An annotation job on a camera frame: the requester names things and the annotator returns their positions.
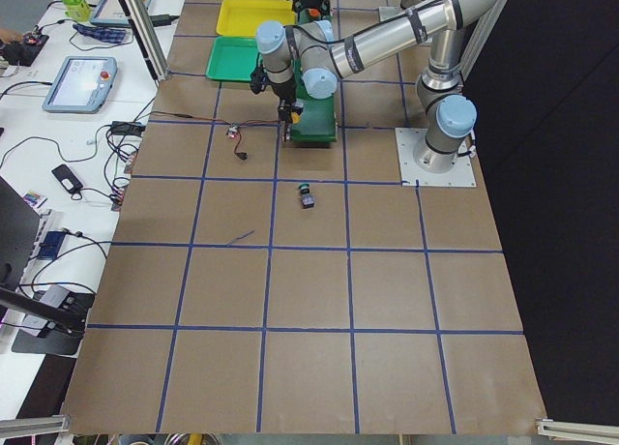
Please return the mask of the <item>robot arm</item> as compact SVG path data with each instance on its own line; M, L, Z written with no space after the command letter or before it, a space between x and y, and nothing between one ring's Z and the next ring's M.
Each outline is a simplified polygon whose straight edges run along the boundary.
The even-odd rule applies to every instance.
M424 0L403 4L402 11L361 31L336 40L328 20L283 25L269 20L259 25L258 50L251 73L254 94L271 88L280 100L279 119L294 124L303 112L297 84L316 100L333 96L338 82L414 45L431 41L428 64L419 77L420 101L427 112L460 89L460 54L465 29L496 0Z

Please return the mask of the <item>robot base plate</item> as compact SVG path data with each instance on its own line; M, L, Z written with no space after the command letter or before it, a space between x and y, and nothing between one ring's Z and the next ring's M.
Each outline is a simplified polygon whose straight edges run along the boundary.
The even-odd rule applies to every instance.
M400 182L410 187L475 188L471 156L466 143L448 155L426 144L425 128L396 128Z

